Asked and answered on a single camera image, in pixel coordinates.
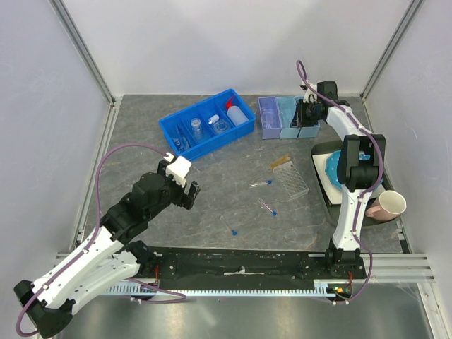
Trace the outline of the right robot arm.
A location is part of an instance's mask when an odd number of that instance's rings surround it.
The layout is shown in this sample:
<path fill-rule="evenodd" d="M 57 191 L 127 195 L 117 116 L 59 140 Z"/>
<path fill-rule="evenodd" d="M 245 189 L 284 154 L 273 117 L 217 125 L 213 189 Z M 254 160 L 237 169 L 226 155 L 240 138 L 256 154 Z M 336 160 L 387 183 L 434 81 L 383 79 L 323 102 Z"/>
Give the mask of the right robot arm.
<path fill-rule="evenodd" d="M 365 208 L 383 179 L 386 139 L 363 127 L 348 102 L 338 99 L 334 81 L 301 85 L 305 94 L 297 101 L 294 118 L 298 126 L 313 126 L 324 120 L 342 141 L 337 178 L 342 186 L 338 224 L 325 252 L 323 269 L 332 278 L 363 264 L 360 241 Z"/>

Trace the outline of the clear glass jar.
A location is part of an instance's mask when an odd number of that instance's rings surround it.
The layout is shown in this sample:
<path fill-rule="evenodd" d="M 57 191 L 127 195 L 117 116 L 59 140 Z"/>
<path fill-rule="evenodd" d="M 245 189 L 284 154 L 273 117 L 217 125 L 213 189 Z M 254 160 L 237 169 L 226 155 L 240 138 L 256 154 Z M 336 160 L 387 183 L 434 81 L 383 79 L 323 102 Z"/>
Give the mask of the clear glass jar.
<path fill-rule="evenodd" d="M 193 118 L 191 120 L 192 134 L 197 143 L 202 143 L 204 139 L 203 127 L 199 118 Z"/>

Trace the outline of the red cap wash bottle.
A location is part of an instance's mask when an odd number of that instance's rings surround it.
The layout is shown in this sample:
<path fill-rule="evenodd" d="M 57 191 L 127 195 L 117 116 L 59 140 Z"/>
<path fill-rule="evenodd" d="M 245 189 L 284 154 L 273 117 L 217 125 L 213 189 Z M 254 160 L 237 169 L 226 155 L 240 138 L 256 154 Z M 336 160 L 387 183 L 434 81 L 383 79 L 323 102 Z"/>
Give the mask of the red cap wash bottle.
<path fill-rule="evenodd" d="M 225 108 L 227 110 L 227 116 L 229 117 L 230 121 L 235 126 L 239 126 L 243 123 L 246 123 L 248 121 L 248 118 L 246 117 L 245 113 L 243 113 L 243 111 L 233 103 L 233 99 L 234 97 L 231 97 L 225 103 Z"/>

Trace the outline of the glass flask white stopper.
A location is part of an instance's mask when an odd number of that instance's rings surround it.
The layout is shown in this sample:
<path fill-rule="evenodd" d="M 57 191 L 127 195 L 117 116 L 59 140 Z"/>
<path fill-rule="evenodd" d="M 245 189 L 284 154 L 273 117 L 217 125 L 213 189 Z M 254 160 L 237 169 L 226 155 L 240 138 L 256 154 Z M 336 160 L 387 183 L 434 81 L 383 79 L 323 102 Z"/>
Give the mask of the glass flask white stopper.
<path fill-rule="evenodd" d="M 226 132 L 231 128 L 230 124 L 226 120 L 221 119 L 218 114 L 215 114 L 208 119 L 208 125 L 213 129 L 216 135 Z"/>

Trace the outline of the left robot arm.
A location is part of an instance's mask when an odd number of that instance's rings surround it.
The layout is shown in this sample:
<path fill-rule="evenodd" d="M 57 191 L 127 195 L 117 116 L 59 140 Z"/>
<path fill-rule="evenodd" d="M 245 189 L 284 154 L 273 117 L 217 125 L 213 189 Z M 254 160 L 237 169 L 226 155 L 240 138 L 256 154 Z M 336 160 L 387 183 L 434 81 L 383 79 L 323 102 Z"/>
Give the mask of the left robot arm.
<path fill-rule="evenodd" d="M 98 218 L 94 230 L 63 261 L 34 280 L 21 280 L 14 292 L 42 338 L 61 332 L 73 316 L 114 283 L 155 270 L 154 255 L 135 241 L 148 223 L 170 205 L 193 207 L 199 185 L 186 183 L 191 162 L 166 154 L 157 172 L 145 173 L 130 192 Z"/>

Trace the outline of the small glass beaker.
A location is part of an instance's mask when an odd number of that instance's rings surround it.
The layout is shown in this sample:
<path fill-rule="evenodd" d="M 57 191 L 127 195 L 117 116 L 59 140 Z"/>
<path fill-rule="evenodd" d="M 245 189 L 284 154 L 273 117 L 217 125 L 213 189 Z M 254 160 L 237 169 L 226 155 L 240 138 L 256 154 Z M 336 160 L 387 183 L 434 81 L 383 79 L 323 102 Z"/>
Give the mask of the small glass beaker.
<path fill-rule="evenodd" d="M 279 127 L 278 113 L 274 109 L 263 109 L 261 111 L 261 121 L 264 129 Z"/>

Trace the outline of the blue safety goggles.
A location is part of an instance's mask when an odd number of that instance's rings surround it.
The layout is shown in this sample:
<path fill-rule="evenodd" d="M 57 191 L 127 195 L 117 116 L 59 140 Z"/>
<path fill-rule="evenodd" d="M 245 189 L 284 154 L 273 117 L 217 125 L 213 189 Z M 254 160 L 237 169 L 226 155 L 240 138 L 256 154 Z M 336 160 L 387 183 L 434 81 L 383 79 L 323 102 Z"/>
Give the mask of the blue safety goggles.
<path fill-rule="evenodd" d="M 173 143 L 179 153 L 186 152 L 191 149 L 191 142 L 188 139 L 188 134 L 183 130 L 180 125 L 176 125 L 174 128 L 175 137 Z"/>

